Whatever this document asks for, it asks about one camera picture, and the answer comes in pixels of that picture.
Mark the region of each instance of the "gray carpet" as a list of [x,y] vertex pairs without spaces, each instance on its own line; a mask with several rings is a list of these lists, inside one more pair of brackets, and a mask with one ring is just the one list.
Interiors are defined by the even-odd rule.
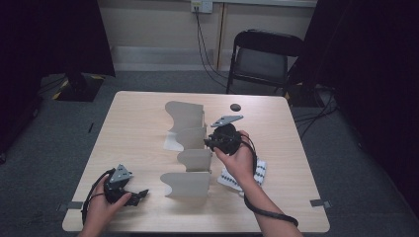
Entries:
[[[42,83],[59,77],[52,75]],[[0,166],[0,236],[75,235],[62,230],[64,212],[56,208],[71,201],[118,91],[223,94],[225,89],[218,83],[225,85],[226,80],[215,80],[202,71],[118,72],[116,78],[105,80],[93,103],[54,101],[51,96],[57,88],[43,92],[38,117],[16,139],[7,152],[6,164]],[[275,95],[271,87],[245,82],[234,83],[232,90],[237,94]],[[328,94],[322,92],[324,102]],[[320,111],[292,108],[296,119]],[[297,125],[302,134],[308,123]],[[302,138],[320,195],[333,204],[326,210],[330,231],[305,236],[419,236],[417,219],[386,173],[359,148],[354,134],[337,111],[318,119]]]

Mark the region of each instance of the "white cardboard piece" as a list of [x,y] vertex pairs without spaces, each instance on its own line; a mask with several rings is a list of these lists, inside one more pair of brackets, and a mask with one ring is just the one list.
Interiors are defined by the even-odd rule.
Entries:
[[169,186],[166,197],[206,197],[210,188],[209,172],[166,173],[160,180]]
[[204,106],[171,101],[165,109],[173,119],[173,126],[167,133],[164,149],[183,151],[204,148],[207,134]]
[[178,161],[185,165],[186,172],[208,172],[211,157],[209,149],[189,149],[178,154]]

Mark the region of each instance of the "black curtain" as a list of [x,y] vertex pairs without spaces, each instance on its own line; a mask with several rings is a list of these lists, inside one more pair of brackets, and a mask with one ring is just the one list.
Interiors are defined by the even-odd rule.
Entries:
[[22,128],[41,79],[66,70],[115,77],[96,0],[0,1],[0,151]]
[[336,89],[363,147],[419,216],[419,2],[318,0],[294,81]]

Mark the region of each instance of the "electrical outlet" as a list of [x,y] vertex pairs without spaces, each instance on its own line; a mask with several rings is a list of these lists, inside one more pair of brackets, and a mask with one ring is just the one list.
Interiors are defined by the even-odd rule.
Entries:
[[203,1],[202,13],[212,13],[212,2]]
[[191,12],[201,12],[201,8],[203,7],[203,1],[191,1]]
[[210,1],[191,1],[191,12],[212,13],[212,2]]

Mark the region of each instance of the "hand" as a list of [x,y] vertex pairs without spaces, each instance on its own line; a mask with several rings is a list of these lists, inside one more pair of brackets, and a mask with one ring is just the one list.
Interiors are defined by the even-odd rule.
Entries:
[[[246,131],[239,131],[243,136],[241,140],[250,144]],[[213,149],[219,160],[225,165],[228,173],[234,177],[240,186],[248,182],[255,182],[253,178],[253,154],[249,147],[240,144],[240,147],[233,155],[226,155],[220,149]]]
[[117,202],[112,204],[108,203],[105,195],[100,195],[104,193],[104,183],[107,178],[108,176],[102,178],[93,191],[87,211],[86,222],[78,236],[99,236],[118,210],[130,199],[131,193],[127,193]]

